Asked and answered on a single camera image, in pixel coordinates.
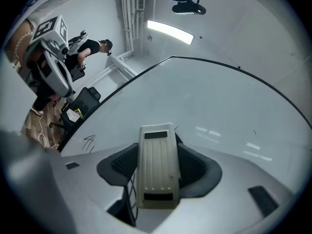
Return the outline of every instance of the white cable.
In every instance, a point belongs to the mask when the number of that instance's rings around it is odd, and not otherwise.
[[[41,144],[43,147],[45,147],[45,145],[46,145],[46,143],[47,143],[47,139],[46,139],[46,137],[45,137],[44,134],[43,134],[43,128],[42,128],[42,125],[41,125],[41,122],[40,122],[40,120],[41,120],[42,117],[43,117],[43,115],[42,115],[42,116],[40,117],[40,119],[39,119],[39,124],[40,124],[40,127],[41,127],[41,133],[38,134],[38,139],[37,139],[37,141],[39,141],[40,144]],[[40,135],[43,136],[43,144],[42,144],[41,141],[40,141]]]

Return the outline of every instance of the wooden floor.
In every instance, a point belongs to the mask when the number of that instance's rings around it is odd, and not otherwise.
[[[59,122],[59,115],[61,113],[61,108],[64,105],[64,102],[58,101],[55,107],[53,107],[53,102],[51,101],[47,106],[43,109],[44,114],[40,120],[39,115],[34,113],[32,110],[29,111],[26,121],[24,122],[23,128],[22,128],[22,133],[25,134],[26,136],[33,138],[37,141],[38,139],[38,134],[41,133],[41,126],[43,129],[43,134],[46,137],[46,144],[45,147],[53,147],[57,148],[59,143],[63,139],[63,133],[64,130],[61,128],[58,128],[56,126],[53,126],[52,129],[49,128],[49,124],[51,122],[54,123],[60,123]],[[45,142],[43,136],[40,136],[40,141],[43,144]]]

